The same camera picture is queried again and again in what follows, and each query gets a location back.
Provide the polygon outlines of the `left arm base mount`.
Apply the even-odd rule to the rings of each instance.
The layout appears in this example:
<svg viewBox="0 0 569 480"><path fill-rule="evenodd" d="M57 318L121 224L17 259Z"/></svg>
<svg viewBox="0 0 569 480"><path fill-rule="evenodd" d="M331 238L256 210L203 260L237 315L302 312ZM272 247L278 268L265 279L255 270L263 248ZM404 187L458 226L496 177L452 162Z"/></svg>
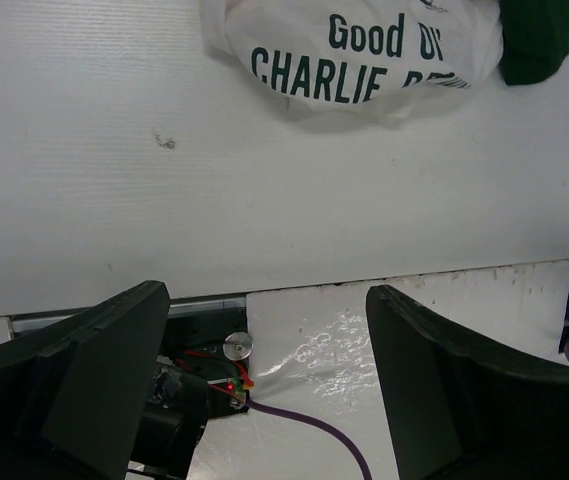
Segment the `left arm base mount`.
<svg viewBox="0 0 569 480"><path fill-rule="evenodd" d="M172 307L128 472L185 479L210 420L248 411L246 308L228 302Z"/></svg>

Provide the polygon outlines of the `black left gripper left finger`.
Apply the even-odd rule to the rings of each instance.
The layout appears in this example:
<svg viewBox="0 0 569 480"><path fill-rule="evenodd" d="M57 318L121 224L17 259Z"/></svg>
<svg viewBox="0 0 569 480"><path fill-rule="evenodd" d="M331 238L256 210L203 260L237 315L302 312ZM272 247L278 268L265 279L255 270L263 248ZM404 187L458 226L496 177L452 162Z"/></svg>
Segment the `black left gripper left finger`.
<svg viewBox="0 0 569 480"><path fill-rule="evenodd" d="M122 479L169 294L142 282L0 344L0 479Z"/></svg>

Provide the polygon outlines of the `white green raglan t-shirt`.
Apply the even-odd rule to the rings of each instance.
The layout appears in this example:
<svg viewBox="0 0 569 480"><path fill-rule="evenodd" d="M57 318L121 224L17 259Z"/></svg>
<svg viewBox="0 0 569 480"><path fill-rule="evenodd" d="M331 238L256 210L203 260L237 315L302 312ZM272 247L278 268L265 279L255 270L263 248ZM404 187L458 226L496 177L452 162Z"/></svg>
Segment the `white green raglan t-shirt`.
<svg viewBox="0 0 569 480"><path fill-rule="evenodd" d="M316 112L400 115L499 74L541 83L569 55L569 1L203 1L209 49Z"/></svg>

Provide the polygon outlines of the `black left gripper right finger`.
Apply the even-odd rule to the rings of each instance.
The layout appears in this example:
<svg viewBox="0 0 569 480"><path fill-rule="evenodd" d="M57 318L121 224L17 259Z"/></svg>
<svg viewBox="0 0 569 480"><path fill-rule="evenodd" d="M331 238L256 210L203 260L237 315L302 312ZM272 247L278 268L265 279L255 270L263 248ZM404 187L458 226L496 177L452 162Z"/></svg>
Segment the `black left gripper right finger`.
<svg viewBox="0 0 569 480"><path fill-rule="evenodd" d="M569 366L459 325L399 290L366 317L403 479L569 479Z"/></svg>

